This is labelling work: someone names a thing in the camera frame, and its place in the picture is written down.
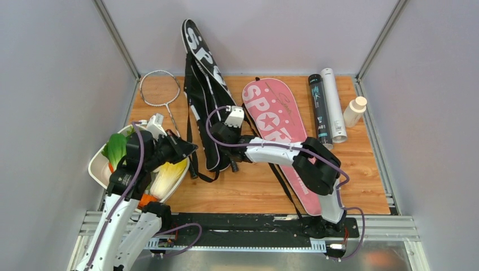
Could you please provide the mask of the black racket cover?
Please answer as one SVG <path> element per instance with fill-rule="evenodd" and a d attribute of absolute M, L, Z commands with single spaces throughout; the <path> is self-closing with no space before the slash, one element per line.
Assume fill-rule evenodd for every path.
<path fill-rule="evenodd" d="M 205 182 L 214 182 L 219 173 L 230 166 L 230 158 L 222 154 L 217 144 L 206 132 L 208 115 L 221 106 L 235 106 L 226 82 L 213 58 L 203 34 L 192 19 L 186 19 L 181 26 L 182 41 L 186 51 L 184 93 L 188 106 L 196 120 L 205 155 L 206 170 L 214 173 L 213 178 L 198 169 L 198 157 L 191 156 L 195 174 Z"/>

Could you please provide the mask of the pink racket cover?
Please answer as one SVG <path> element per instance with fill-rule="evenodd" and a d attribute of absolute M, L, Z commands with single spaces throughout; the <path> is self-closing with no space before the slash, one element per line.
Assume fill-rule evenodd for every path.
<path fill-rule="evenodd" d="M 243 88 L 242 100 L 263 139 L 281 143 L 303 142 L 307 139 L 296 100 L 286 83 L 275 78 L 252 81 Z M 321 215 L 319 196 L 305 186 L 294 168 L 285 165 L 277 168 L 306 213 Z"/>

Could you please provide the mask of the black shuttlecock tube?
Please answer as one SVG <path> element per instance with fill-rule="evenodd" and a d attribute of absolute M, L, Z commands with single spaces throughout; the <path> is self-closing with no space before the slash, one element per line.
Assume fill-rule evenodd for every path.
<path fill-rule="evenodd" d="M 308 84 L 312 94 L 316 137 L 324 147 L 326 147 L 328 150 L 332 150 L 333 141 L 323 88 L 323 79 L 319 74 L 312 74 L 308 77 Z"/>

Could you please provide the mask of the white shuttlecock tube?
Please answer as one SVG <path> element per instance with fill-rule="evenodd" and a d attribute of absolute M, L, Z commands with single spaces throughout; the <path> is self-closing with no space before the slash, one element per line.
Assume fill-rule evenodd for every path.
<path fill-rule="evenodd" d="M 331 68 L 325 68 L 320 72 L 320 76 L 323 79 L 332 141 L 333 143 L 344 143 L 347 141 L 347 132 L 334 72 Z"/>

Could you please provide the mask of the black silver racket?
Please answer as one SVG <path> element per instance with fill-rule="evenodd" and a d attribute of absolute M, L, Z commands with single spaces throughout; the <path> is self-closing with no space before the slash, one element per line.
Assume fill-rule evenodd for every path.
<path fill-rule="evenodd" d="M 231 166 L 232 172 L 236 173 L 239 171 L 238 163 L 234 159 L 230 159 L 230 166 Z"/>

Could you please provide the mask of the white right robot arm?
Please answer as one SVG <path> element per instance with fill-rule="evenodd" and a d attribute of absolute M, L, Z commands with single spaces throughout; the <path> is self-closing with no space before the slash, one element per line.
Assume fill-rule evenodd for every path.
<path fill-rule="evenodd" d="M 341 162 L 318 140 L 308 137 L 303 142 L 266 141 L 253 135 L 240 135 L 223 123 L 208 127 L 207 134 L 234 161 L 293 167 L 303 186 L 319 198 L 323 231 L 336 236 L 344 230 L 345 210 L 339 203 L 337 191 L 339 176 L 343 173 Z"/>

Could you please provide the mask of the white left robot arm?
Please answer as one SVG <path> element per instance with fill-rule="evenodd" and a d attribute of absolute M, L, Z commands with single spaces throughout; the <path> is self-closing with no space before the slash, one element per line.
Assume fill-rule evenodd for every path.
<path fill-rule="evenodd" d="M 108 140 L 108 157 L 120 146 L 123 153 L 110 176 L 101 220 L 76 270 L 130 270 L 154 234 L 172 229 L 170 206 L 150 202 L 141 211 L 129 234 L 128 222 L 151 183 L 151 172 L 165 163 L 176 164 L 193 154 L 197 145 L 184 141 L 171 130 L 154 137 L 147 130 L 136 130 L 130 136 Z"/>

